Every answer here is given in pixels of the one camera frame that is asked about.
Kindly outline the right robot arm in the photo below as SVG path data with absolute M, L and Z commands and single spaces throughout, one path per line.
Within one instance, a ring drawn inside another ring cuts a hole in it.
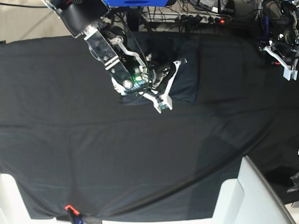
M 119 8 L 110 10 L 101 0 L 45 0 L 74 38 L 84 35 L 92 56 L 103 63 L 114 89 L 122 96 L 145 97 L 161 102 L 168 98 L 185 58 L 158 63 L 145 54 L 129 28 L 122 29 L 105 20 Z

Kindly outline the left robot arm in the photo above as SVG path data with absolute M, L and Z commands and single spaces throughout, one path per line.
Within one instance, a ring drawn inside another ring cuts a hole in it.
M 294 72 L 299 62 L 299 6 L 293 0 L 263 0 L 262 51 L 273 57 L 272 63 Z

